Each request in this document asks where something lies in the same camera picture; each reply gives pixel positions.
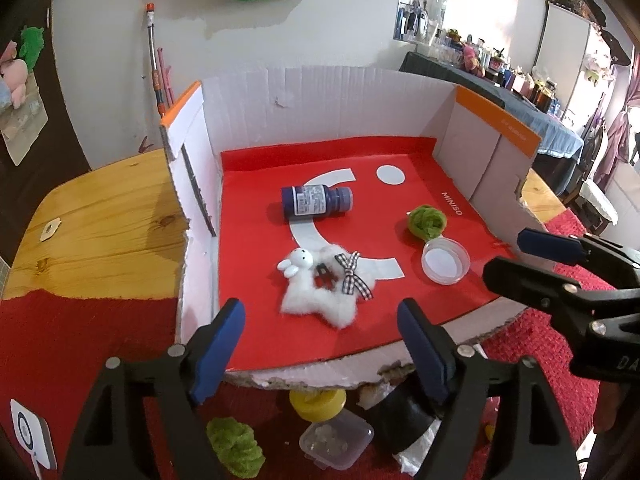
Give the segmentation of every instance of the wooden table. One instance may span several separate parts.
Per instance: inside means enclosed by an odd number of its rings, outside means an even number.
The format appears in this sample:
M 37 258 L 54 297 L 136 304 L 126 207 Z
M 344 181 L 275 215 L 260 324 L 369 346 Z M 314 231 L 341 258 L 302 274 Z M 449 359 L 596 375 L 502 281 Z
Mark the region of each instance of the wooden table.
M 541 222 L 564 206 L 533 171 L 522 192 Z M 60 217 L 44 242 L 44 226 Z M 176 298 L 186 221 L 164 160 L 153 152 L 121 160 L 57 187 L 24 234 L 3 299 L 44 288 L 73 298 Z

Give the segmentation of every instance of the bottle label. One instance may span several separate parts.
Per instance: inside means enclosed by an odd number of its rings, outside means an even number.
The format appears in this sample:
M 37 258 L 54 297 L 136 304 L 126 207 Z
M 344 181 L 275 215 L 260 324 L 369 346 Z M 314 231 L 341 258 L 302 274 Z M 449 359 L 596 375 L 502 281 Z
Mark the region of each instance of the bottle label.
M 293 188 L 293 214 L 295 216 L 321 215 L 326 212 L 323 186 L 303 186 L 300 192 Z

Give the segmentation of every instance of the person's hand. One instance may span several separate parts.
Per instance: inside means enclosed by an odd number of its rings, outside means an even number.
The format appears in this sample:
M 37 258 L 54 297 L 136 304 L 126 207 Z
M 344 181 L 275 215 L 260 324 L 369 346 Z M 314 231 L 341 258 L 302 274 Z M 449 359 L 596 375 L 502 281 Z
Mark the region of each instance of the person's hand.
M 622 403 L 620 385 L 616 383 L 600 383 L 596 410 L 593 413 L 593 433 L 604 433 L 613 428 L 618 408 Z

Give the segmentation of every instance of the cardboard box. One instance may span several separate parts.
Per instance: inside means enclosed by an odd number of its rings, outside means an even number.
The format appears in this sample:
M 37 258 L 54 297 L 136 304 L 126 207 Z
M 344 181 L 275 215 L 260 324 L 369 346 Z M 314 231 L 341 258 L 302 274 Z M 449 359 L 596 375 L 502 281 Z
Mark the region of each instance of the cardboard box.
M 434 159 L 489 230 L 523 256 L 516 237 L 544 227 L 520 203 L 540 138 L 486 99 L 419 75 L 352 67 L 229 73 L 194 83 L 161 122 L 188 240 L 176 339 L 187 341 L 219 309 L 220 153 L 254 146 L 359 136 L 433 137 Z M 498 298 L 445 324 L 457 342 L 494 332 L 523 306 Z M 402 341 L 325 362 L 231 372 L 264 388 L 355 388 L 410 369 Z

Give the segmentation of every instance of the pink curtain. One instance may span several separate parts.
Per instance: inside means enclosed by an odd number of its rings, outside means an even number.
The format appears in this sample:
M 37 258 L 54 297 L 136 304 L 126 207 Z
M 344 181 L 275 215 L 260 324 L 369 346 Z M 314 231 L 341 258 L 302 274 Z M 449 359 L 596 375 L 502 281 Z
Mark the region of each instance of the pink curtain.
M 640 52 L 638 51 L 634 59 L 631 82 L 626 91 L 625 105 L 607 132 L 609 139 L 607 152 L 596 172 L 595 180 L 602 190 L 607 189 L 618 162 L 629 160 L 629 119 L 626 112 L 631 106 L 640 106 Z

